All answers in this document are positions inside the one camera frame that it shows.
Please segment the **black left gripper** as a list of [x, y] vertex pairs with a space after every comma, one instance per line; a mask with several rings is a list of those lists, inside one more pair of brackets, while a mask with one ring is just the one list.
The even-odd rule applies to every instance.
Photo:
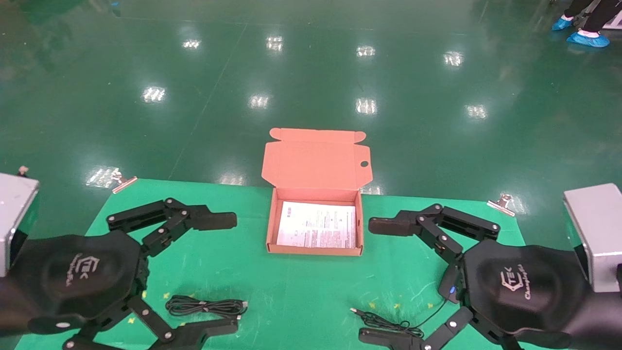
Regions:
[[95, 336], [100, 326], [113, 327], [129, 309], [157, 337], [150, 350], [201, 350], [210, 337], [237, 332], [237, 317], [171, 328], [137, 297], [146, 288], [148, 274], [140, 244], [120, 231], [28, 239], [1, 279], [1, 335], [81, 328], [64, 342], [65, 350], [117, 350], [96, 343]]

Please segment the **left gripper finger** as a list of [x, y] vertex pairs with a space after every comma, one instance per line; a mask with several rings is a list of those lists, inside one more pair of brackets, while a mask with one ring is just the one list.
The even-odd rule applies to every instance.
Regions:
[[222, 230], [237, 226], [233, 212], [214, 213], [205, 205], [186, 205], [174, 199], [151, 202], [107, 217], [109, 230], [134, 232], [158, 224], [142, 239], [142, 254], [155, 257], [189, 230]]

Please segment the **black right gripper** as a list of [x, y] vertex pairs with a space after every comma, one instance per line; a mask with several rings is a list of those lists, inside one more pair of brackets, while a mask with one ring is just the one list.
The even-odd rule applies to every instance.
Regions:
[[594, 292], [574, 253], [480, 242], [462, 259], [464, 301], [423, 338], [418, 326], [359, 311], [359, 340], [390, 350], [441, 350], [466, 326], [504, 350], [516, 341], [547, 349], [619, 350], [621, 295]]

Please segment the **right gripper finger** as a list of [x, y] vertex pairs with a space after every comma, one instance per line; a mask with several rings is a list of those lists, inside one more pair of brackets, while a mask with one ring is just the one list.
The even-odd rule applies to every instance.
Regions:
[[448, 264], [460, 260], [463, 248], [445, 230], [480, 242], [496, 241], [500, 228], [496, 223], [441, 204], [420, 211], [400, 210], [394, 218], [371, 217], [368, 222], [373, 234], [420, 238]]

